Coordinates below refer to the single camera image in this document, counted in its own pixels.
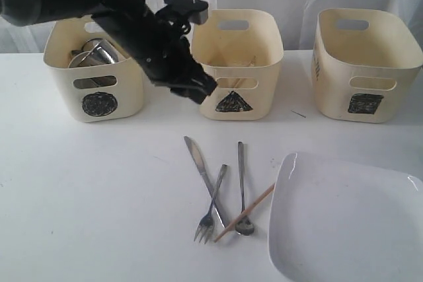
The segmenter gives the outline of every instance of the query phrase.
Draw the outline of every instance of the spoon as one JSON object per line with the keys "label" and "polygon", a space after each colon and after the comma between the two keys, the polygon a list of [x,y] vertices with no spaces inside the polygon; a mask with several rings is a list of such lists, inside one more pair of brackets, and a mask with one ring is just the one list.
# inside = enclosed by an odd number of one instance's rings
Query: spoon
{"label": "spoon", "polygon": [[[244,199],[244,144],[238,142],[238,168],[239,168],[239,186],[241,188],[241,212],[245,210],[245,199]],[[250,222],[248,216],[243,217],[236,225],[235,230],[237,233],[243,236],[250,236],[254,232],[254,225]]]}

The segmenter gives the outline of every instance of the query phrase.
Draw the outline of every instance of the black triangle symbol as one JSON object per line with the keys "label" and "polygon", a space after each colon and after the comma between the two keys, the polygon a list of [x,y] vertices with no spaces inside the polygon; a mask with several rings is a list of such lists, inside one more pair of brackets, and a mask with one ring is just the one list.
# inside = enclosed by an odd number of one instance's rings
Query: black triangle symbol
{"label": "black triangle symbol", "polygon": [[216,112],[249,112],[252,107],[236,92],[232,91],[216,106]]}

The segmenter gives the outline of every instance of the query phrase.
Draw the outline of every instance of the white table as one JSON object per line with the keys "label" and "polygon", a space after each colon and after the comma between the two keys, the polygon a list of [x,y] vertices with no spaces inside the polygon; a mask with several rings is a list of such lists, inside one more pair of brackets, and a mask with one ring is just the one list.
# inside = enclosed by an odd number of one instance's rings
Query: white table
{"label": "white table", "polygon": [[241,208],[238,140],[247,144],[247,203],[294,151],[423,177],[422,74],[391,122],[341,122],[315,108],[310,60],[310,51],[286,52],[272,112],[258,122],[213,122],[147,85],[139,114],[80,123],[41,54],[0,55],[1,280],[285,281],[268,259],[270,198],[251,215],[255,236],[193,243],[209,197],[184,135],[213,180],[222,163],[231,167],[220,193],[231,217]]}

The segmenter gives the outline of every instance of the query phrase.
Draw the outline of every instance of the bin handle hole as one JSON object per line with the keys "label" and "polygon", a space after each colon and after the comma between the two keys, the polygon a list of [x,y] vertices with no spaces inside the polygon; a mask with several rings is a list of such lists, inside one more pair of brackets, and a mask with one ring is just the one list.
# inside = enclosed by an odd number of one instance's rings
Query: bin handle hole
{"label": "bin handle hole", "polygon": [[350,79],[350,86],[360,89],[393,90],[397,85],[394,79],[355,76]]}
{"label": "bin handle hole", "polygon": [[236,77],[220,77],[216,80],[219,88],[230,89],[254,89],[258,86],[258,81],[252,77],[236,78]]}
{"label": "bin handle hole", "polygon": [[84,25],[84,29],[88,33],[104,32],[104,30],[97,23],[95,23],[94,21],[86,23]]}
{"label": "bin handle hole", "polygon": [[336,21],[336,27],[341,30],[364,31],[369,28],[369,25],[366,20],[340,19]]}
{"label": "bin handle hole", "polygon": [[109,87],[114,86],[118,82],[115,76],[101,76],[101,77],[89,77],[86,79],[75,79],[73,86],[77,89],[88,89],[98,87]]}
{"label": "bin handle hole", "polygon": [[247,20],[223,20],[217,27],[222,31],[245,31],[250,23]]}

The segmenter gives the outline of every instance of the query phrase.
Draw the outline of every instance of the black circle symbol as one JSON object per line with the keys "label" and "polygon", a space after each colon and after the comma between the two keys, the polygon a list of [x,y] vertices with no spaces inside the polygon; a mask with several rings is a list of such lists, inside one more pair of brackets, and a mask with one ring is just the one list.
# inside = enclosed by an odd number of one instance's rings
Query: black circle symbol
{"label": "black circle symbol", "polygon": [[86,95],[82,100],[82,109],[92,117],[103,117],[113,113],[118,107],[117,99],[107,92]]}

